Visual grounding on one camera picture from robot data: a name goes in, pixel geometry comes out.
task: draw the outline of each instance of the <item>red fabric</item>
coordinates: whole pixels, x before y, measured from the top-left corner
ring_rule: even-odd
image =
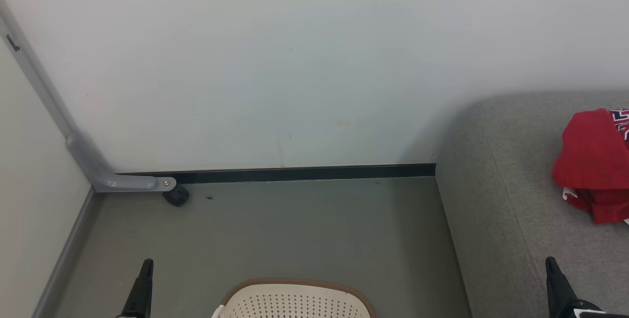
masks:
[[[590,211],[596,224],[629,219],[629,143],[604,109],[575,114],[552,177],[578,191],[568,202]]]

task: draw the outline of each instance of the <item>black baseboard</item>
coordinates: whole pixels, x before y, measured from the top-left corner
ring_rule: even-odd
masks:
[[[173,177],[179,184],[234,183],[240,181],[290,181],[432,176],[434,175],[434,166],[435,163],[416,163],[388,164],[384,166],[301,167],[267,168],[261,170],[134,173],[134,175]]]

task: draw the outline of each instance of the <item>gray upholstered bench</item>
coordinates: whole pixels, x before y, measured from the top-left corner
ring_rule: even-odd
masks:
[[[544,258],[579,298],[629,314],[629,226],[595,226],[550,176],[571,116],[629,108],[629,91],[490,99],[452,125],[437,182],[475,318],[547,317]]]

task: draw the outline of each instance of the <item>wheel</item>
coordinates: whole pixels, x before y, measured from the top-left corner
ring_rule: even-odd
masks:
[[[190,193],[188,193],[186,188],[184,188],[180,184],[177,184],[175,188],[173,188],[173,190],[164,191],[162,195],[164,195],[164,199],[166,199],[167,202],[177,207],[180,207],[183,204],[185,204],[186,201],[188,201],[188,198],[190,197]]]

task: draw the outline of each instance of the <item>white wall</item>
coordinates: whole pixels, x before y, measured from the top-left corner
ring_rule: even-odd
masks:
[[[5,2],[117,171],[430,162],[483,96],[629,78],[629,0]]]
[[[0,115],[0,316],[30,318],[90,184],[3,41]]]

